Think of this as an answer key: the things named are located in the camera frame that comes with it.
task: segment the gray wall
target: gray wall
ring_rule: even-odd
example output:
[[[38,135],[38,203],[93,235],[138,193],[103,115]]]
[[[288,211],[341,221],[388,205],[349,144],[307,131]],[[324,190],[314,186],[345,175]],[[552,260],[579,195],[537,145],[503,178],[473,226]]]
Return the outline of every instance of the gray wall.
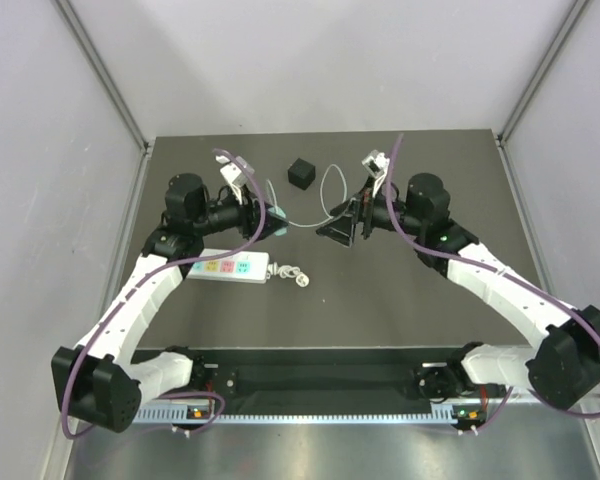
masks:
[[[39,475],[51,356],[97,318],[138,161],[51,2],[0,2],[0,479]]]
[[[502,127],[572,0],[72,0],[157,135]]]
[[[510,151],[557,293],[600,307],[600,0],[591,2]]]

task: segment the small black cube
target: small black cube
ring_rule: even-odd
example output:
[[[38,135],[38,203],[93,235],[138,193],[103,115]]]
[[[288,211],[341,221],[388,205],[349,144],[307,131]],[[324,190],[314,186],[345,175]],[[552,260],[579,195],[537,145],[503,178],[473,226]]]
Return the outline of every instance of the small black cube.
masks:
[[[291,185],[306,190],[316,179],[316,167],[299,158],[289,167],[287,174]]]

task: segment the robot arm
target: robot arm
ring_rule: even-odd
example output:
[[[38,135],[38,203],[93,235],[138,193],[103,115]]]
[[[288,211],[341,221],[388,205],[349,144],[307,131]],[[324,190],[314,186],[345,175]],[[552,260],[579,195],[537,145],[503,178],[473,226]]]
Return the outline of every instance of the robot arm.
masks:
[[[229,228],[237,228],[244,238],[255,235],[260,209],[240,172],[236,174],[231,167],[229,164],[221,169],[230,189],[224,198],[208,198],[202,179],[194,174],[176,175],[169,181],[165,195],[167,208],[160,225],[148,237],[129,280],[91,331],[73,349],[61,347],[54,355],[51,367],[61,407],[78,356],[87,344],[92,344],[77,367],[69,415],[121,432],[146,402],[174,388],[200,389],[204,385],[204,368],[177,349],[168,349],[140,364],[132,364],[131,359],[160,306],[186,278],[192,264],[165,266],[176,260],[199,257],[206,235]],[[287,226],[284,219],[268,212],[269,208],[270,205],[265,205],[265,226],[257,240]],[[102,330],[104,319],[112,314],[113,318]]]
[[[386,178],[388,161],[374,151],[362,163],[369,173],[362,190],[334,208],[333,220],[316,231],[348,247],[353,245],[359,223],[365,239],[374,228],[394,231],[386,198],[378,185]],[[397,189],[392,201],[401,228],[413,235],[417,244],[492,267],[493,272],[460,259],[417,252],[426,266],[469,290],[508,320],[529,346],[503,348],[470,343],[455,352],[446,366],[424,368],[417,377],[437,375],[447,379],[442,395],[436,387],[431,398],[452,397],[473,391],[476,385],[495,383],[535,390],[550,405],[569,409],[600,383],[600,349],[572,317],[505,278],[506,274],[529,284],[450,218],[449,203],[450,195],[442,181],[428,173],[411,178],[404,201]],[[600,335],[598,309],[589,306],[579,311],[561,303]]]

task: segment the purple cable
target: purple cable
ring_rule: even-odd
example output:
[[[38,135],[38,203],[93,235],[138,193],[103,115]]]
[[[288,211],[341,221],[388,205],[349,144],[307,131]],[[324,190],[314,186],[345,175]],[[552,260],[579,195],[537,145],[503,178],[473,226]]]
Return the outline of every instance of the purple cable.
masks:
[[[216,148],[213,150],[213,153],[215,153],[216,155],[224,155],[225,157],[227,157],[229,159],[229,161],[231,163],[233,163],[236,167],[238,167],[238,169],[247,177],[247,180],[249,180],[249,183],[251,183],[251,186],[253,187],[253,189],[255,191],[256,198],[258,199],[258,206],[260,207],[260,222],[258,223],[258,228],[256,228],[255,233],[249,239],[249,241],[247,241],[240,247],[238,247],[234,250],[231,250],[230,252],[221,253],[218,255],[209,255],[208,257],[204,257],[205,261],[206,260],[218,260],[220,258],[230,257],[231,255],[235,255],[236,253],[246,250],[251,245],[253,245],[254,242],[258,239],[258,237],[262,233],[262,230],[264,229],[264,221],[265,221],[265,216],[267,213],[265,204],[264,204],[264,195],[262,194],[262,190],[256,183],[256,180],[253,177],[253,175],[251,175],[251,173],[249,173],[240,164],[240,162],[238,162],[236,160],[236,158],[228,151]],[[162,272],[163,270],[166,270],[167,268],[179,267],[180,265],[188,265],[191,263],[195,263],[195,262],[199,261],[201,258],[202,257],[183,258],[181,260],[176,260],[174,262],[166,263],[165,265],[162,265],[162,266],[156,268],[155,270],[146,274],[142,279],[140,279],[140,281],[129,291],[129,294],[126,296],[126,300],[129,301],[129,299],[135,295],[135,293],[138,291],[138,289],[140,287],[142,287],[145,283],[147,283],[149,280],[151,280],[151,278],[154,275]],[[62,397],[62,408],[60,409],[60,423],[62,425],[62,432],[64,433],[64,436],[67,437],[69,440],[76,440],[77,438],[80,438],[82,435],[86,434],[88,431],[90,431],[94,427],[94,425],[90,425],[80,432],[71,433],[71,431],[69,430],[69,401],[71,399],[71,393],[73,391],[73,386],[76,382],[78,372],[80,371],[80,367],[82,367],[82,363],[84,362],[84,359],[87,357],[89,350],[91,350],[91,348],[96,343],[96,341],[98,340],[100,335],[102,335],[102,332],[104,332],[106,330],[108,325],[111,323],[111,321],[114,319],[114,317],[118,314],[118,312],[122,309],[122,307],[124,305],[125,305],[125,303],[119,302],[111,310],[111,312],[109,312],[109,315],[107,315],[107,317],[102,321],[102,323],[100,324],[98,329],[91,336],[91,338],[89,339],[87,344],[84,346],[84,348],[80,351],[80,354],[78,355],[78,358],[76,359],[76,362],[74,363],[73,368],[71,369],[71,372],[69,373],[67,385],[65,386],[65,389],[64,389],[64,396]]]
[[[212,398],[215,401],[219,402],[220,406],[214,412],[213,416],[205,424],[203,424],[201,427],[196,428],[195,430],[189,430],[189,432],[191,432],[192,434],[198,434],[198,433],[201,433],[201,432],[204,432],[205,430],[207,430],[218,418],[220,418],[220,415],[222,415],[222,412],[224,412],[226,402],[222,396],[218,395],[215,392],[199,391],[199,392],[168,393],[166,395],[162,395],[160,398],[161,399],[175,399],[175,398],[201,398],[201,397],[202,398]],[[151,432],[157,432],[159,430],[171,430],[172,428],[173,427],[170,425],[169,426],[159,425],[157,427],[150,427],[150,428],[144,429],[144,430],[136,433],[135,435],[131,435],[126,440],[119,442],[115,447],[113,447],[113,449],[109,452],[108,455],[106,455],[104,458],[101,458],[100,460],[98,460],[95,463],[92,463],[89,460],[87,460],[87,458],[85,456],[84,446],[83,446],[82,448],[80,448],[78,450],[78,454],[80,456],[80,461],[87,468],[89,468],[91,470],[96,469],[96,468],[100,467],[102,464],[111,460],[111,458],[113,456],[117,455],[120,452],[120,450],[122,450],[123,448],[125,448],[127,445],[134,442],[138,438],[143,437]]]
[[[403,137],[404,137],[403,133],[398,135],[398,138],[396,139],[396,142],[394,143],[393,148],[391,149],[391,155],[389,156],[389,168],[387,171],[387,178],[385,180],[385,182],[387,184],[391,184],[391,180],[393,178],[393,169],[396,164],[396,158],[398,157],[398,151],[400,150],[400,145],[402,144]],[[472,265],[474,267],[482,268],[482,269],[487,270],[492,273],[498,272],[498,270],[495,267],[492,267],[491,265],[487,265],[482,262],[477,262],[475,260],[471,260],[468,258],[462,258],[458,255],[452,255],[452,254],[445,253],[445,252],[439,252],[437,250],[432,250],[430,248],[423,247],[422,245],[418,245],[414,240],[409,238],[409,236],[406,233],[404,233],[402,228],[400,228],[400,223],[398,222],[398,218],[396,217],[396,212],[393,210],[393,204],[391,203],[391,199],[389,197],[387,197],[387,209],[389,210],[389,217],[391,218],[391,223],[393,224],[393,228],[395,228],[396,232],[398,232],[398,234],[400,234],[400,236],[404,239],[404,241],[407,242],[407,244],[410,247],[412,247],[413,249],[415,249],[421,253],[424,253],[425,255],[432,255],[434,257],[444,258],[447,260],[457,260],[459,262],[463,262],[468,265]],[[573,318],[578,323],[578,325],[580,325],[584,329],[584,331],[587,332],[587,334],[591,336],[593,341],[596,343],[596,345],[600,349],[600,336],[596,333],[596,331],[593,328],[591,328],[591,326],[586,322],[586,320],[584,320],[580,315],[578,315],[574,311],[570,310],[568,307],[563,305],[562,302],[556,300],[548,293],[540,290],[538,287],[536,287],[534,285],[531,285],[531,284],[525,282],[524,280],[516,278],[513,275],[510,275],[508,273],[504,273],[503,277],[506,278],[507,280],[515,283],[519,287],[522,287],[525,290],[528,290],[529,292],[537,295],[545,302],[553,305],[558,310],[560,310],[563,313],[565,313],[566,315],[568,315],[570,318]],[[532,393],[536,396],[536,398],[538,398],[538,400],[540,400],[545,405],[555,408],[555,407],[549,405],[543,399],[539,398],[535,394],[535,392],[532,392]],[[561,412],[571,415],[573,417],[584,418],[587,420],[594,420],[596,418],[600,418],[600,412],[581,413],[581,412],[571,412],[571,411],[564,411],[564,410],[558,410],[558,411],[561,411]]]

